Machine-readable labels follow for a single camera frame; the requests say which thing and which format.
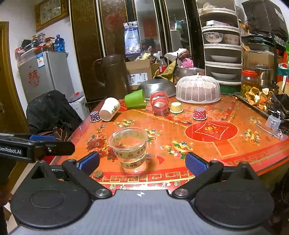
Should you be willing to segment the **clear plastic cup with ribbon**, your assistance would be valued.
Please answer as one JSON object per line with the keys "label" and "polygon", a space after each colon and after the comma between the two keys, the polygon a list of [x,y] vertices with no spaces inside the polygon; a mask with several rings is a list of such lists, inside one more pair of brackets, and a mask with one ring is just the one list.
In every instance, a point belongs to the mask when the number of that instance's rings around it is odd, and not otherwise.
{"label": "clear plastic cup with ribbon", "polygon": [[126,173],[141,174],[146,170],[147,138],[146,130],[140,127],[126,127],[109,137],[108,144]]}

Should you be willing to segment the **purple polka dot cupcake cup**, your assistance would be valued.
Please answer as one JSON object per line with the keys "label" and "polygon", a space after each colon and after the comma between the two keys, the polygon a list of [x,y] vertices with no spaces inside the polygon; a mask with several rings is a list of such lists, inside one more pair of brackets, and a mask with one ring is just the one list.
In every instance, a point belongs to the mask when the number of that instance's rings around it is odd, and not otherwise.
{"label": "purple polka dot cupcake cup", "polygon": [[98,111],[98,110],[92,111],[92,112],[90,113],[90,121],[91,121],[91,122],[98,122],[98,121],[100,121],[100,120],[101,120],[101,118],[100,118],[100,115],[99,115],[99,111]]}

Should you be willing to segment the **red polka dot cupcake cup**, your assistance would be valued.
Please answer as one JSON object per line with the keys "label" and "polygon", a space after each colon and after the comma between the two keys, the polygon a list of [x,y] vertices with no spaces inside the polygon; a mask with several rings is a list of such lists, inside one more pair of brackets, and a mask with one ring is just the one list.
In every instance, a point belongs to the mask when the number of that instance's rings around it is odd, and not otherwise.
{"label": "red polka dot cupcake cup", "polygon": [[206,109],[204,107],[196,107],[193,111],[194,120],[205,120],[207,118]]}

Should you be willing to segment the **yellow cupcake liner cup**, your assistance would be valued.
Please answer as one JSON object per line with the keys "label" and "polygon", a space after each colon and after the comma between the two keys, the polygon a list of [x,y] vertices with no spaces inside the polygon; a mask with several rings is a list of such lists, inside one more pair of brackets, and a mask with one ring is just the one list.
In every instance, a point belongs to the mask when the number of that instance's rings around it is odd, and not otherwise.
{"label": "yellow cupcake liner cup", "polygon": [[172,102],[170,106],[170,112],[173,114],[183,112],[182,104],[180,102]]}

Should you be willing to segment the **white paper cup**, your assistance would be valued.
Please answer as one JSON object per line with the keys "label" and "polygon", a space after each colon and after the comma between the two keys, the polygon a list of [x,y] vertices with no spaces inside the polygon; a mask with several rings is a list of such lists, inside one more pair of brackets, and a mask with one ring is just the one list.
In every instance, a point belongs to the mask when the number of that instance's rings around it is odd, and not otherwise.
{"label": "white paper cup", "polygon": [[103,121],[110,121],[114,115],[119,111],[120,103],[113,97],[106,98],[103,106],[99,112],[100,118]]}

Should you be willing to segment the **green plastic cup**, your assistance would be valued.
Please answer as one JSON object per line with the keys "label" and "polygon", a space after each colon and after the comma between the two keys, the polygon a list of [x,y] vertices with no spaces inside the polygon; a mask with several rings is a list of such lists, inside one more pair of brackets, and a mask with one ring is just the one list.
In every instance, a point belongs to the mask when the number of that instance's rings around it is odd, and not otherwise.
{"label": "green plastic cup", "polygon": [[146,107],[146,101],[142,89],[130,93],[124,97],[125,105],[128,109],[142,109]]}

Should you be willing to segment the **coin on table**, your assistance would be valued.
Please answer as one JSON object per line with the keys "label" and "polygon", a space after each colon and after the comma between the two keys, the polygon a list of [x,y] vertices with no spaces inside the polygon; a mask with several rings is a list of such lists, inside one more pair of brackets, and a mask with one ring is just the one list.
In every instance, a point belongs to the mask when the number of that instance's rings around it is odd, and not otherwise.
{"label": "coin on table", "polygon": [[96,170],[93,172],[93,177],[95,179],[100,179],[103,176],[103,172],[101,170]]}

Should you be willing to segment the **black jacket on chair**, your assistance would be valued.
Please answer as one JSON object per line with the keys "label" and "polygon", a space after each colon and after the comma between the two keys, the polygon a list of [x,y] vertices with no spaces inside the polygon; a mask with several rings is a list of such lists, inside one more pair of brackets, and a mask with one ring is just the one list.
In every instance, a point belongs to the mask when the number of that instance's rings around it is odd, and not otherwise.
{"label": "black jacket on chair", "polygon": [[29,132],[33,135],[54,136],[66,142],[82,123],[64,94],[49,91],[29,102],[26,109]]}

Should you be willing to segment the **white box beside fridge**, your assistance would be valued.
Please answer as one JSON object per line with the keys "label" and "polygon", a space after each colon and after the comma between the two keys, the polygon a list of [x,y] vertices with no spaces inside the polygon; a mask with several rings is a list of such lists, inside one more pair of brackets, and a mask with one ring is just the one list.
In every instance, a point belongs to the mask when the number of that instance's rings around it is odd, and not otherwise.
{"label": "white box beside fridge", "polygon": [[89,115],[89,109],[86,106],[86,98],[84,96],[83,91],[78,91],[74,93],[71,98],[68,99],[69,104],[72,106],[72,108],[77,112],[79,117],[82,120],[85,120],[85,118]]}

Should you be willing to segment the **silver mini fridge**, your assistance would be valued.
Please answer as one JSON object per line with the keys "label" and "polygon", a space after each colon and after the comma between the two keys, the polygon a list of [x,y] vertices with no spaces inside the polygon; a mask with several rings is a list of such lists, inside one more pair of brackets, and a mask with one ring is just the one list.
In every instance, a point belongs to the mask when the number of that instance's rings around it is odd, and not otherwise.
{"label": "silver mini fridge", "polygon": [[53,90],[66,98],[74,94],[67,56],[66,52],[44,51],[20,65],[21,84],[27,102]]}

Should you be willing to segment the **glass jar with red bands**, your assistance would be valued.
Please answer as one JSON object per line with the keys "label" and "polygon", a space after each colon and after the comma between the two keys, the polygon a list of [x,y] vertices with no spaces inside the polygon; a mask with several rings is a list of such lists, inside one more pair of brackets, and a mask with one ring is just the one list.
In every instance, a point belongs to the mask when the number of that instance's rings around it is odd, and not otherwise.
{"label": "glass jar with red bands", "polygon": [[164,115],[169,109],[169,100],[167,94],[157,91],[150,96],[152,111],[156,115]]}

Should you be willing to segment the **white mesh food cover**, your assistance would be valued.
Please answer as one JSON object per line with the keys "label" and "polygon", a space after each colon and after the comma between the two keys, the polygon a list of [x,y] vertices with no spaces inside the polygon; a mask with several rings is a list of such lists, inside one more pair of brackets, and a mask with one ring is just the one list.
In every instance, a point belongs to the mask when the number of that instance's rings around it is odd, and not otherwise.
{"label": "white mesh food cover", "polygon": [[220,86],[211,76],[185,76],[176,84],[176,99],[191,104],[215,103],[221,100]]}

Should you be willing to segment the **small clear plastic box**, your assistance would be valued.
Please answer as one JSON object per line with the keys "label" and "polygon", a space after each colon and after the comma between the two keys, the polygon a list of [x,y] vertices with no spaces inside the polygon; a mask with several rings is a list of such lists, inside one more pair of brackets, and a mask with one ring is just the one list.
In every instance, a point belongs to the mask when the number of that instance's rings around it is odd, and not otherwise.
{"label": "small clear plastic box", "polygon": [[265,123],[265,126],[270,128],[273,131],[277,131],[281,124],[281,120],[273,115],[270,115]]}

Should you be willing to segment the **tray of dried orange peels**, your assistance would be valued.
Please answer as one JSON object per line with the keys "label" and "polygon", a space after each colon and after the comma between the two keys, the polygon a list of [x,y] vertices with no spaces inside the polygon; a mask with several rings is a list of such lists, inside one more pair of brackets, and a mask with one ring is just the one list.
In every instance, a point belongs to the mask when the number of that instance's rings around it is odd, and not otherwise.
{"label": "tray of dried orange peels", "polygon": [[249,105],[264,117],[270,115],[281,121],[288,121],[288,97],[286,94],[275,95],[269,88],[241,89],[241,92],[233,93],[233,96]]}

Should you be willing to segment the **metal colander bowl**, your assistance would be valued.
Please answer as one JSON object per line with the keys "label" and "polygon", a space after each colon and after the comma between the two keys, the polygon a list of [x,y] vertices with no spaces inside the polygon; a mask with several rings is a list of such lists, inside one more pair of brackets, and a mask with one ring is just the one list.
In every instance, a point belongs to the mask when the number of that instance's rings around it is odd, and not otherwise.
{"label": "metal colander bowl", "polygon": [[150,96],[158,91],[164,92],[167,97],[173,97],[176,95],[175,85],[166,79],[150,79],[141,83],[137,90],[143,90],[145,99],[149,100]]}

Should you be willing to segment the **glass jar with red lid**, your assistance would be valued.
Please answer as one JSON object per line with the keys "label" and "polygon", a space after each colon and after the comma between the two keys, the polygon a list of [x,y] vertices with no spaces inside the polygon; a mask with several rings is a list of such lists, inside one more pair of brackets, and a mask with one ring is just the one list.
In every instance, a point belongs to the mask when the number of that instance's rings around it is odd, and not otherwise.
{"label": "glass jar with red lid", "polygon": [[258,74],[252,70],[241,72],[241,96],[245,98],[246,92],[258,86]]}

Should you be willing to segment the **dark brown pitcher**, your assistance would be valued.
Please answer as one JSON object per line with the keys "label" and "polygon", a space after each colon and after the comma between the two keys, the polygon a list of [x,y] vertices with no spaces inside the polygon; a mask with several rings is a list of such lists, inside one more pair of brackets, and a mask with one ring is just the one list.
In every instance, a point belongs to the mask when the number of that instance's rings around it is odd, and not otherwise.
{"label": "dark brown pitcher", "polygon": [[122,99],[131,93],[124,56],[112,54],[93,62],[97,83],[104,87],[107,97]]}

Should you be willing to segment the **blue water bottle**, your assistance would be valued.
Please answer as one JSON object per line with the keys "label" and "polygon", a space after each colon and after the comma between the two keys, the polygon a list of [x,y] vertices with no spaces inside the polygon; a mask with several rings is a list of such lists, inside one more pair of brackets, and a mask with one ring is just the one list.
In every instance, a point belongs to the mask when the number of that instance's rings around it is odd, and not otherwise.
{"label": "blue water bottle", "polygon": [[65,41],[60,37],[60,34],[56,35],[55,50],[59,52],[65,52]]}

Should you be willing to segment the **red cap drink bottle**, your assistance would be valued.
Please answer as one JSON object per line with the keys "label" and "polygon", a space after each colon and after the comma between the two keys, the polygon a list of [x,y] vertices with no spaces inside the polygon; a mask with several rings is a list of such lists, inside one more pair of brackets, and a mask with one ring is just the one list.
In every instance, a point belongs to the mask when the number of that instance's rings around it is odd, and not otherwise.
{"label": "red cap drink bottle", "polygon": [[163,74],[164,71],[167,68],[167,63],[165,61],[165,57],[164,56],[160,56],[160,61],[159,61],[159,74]]}

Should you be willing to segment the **cardboard box with label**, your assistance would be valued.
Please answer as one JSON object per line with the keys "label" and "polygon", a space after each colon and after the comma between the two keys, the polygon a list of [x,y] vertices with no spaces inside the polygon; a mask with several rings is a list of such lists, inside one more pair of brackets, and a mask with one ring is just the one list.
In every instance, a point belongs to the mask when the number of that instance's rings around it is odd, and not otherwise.
{"label": "cardboard box with label", "polygon": [[126,62],[127,78],[131,90],[137,90],[138,86],[152,79],[151,63],[149,59]]}

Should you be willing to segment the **blue patterned porcelain bowl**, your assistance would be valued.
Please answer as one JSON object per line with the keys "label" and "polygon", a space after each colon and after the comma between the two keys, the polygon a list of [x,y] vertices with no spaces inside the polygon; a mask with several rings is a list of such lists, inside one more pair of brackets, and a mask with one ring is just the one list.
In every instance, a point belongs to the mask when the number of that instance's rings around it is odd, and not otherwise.
{"label": "blue patterned porcelain bowl", "polygon": [[223,33],[218,32],[205,32],[204,37],[206,41],[212,44],[218,44],[223,40]]}

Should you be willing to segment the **blue white snack bag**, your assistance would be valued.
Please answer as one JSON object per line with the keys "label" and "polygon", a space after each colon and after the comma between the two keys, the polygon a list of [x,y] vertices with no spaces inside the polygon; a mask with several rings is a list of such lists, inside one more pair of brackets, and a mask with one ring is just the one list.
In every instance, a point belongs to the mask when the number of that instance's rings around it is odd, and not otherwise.
{"label": "blue white snack bag", "polygon": [[137,56],[142,52],[141,41],[138,31],[138,22],[128,22],[123,24],[125,56]]}

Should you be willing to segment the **white tiered dish rack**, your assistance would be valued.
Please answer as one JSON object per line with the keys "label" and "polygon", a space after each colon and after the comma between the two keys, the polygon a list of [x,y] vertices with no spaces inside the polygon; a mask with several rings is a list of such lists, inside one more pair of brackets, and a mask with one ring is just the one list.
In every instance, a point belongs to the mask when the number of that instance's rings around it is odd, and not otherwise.
{"label": "white tiered dish rack", "polygon": [[[205,73],[227,86],[241,84],[243,52],[234,1],[196,1],[203,38]],[[205,32],[223,33],[218,44],[206,41]]]}

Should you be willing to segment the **wooden wall clock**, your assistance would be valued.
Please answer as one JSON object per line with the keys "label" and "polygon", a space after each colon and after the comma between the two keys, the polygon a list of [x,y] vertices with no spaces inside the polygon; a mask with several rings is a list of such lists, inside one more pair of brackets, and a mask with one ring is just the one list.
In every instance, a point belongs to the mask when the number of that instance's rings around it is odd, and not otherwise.
{"label": "wooden wall clock", "polygon": [[68,0],[45,0],[34,6],[36,31],[69,16]]}

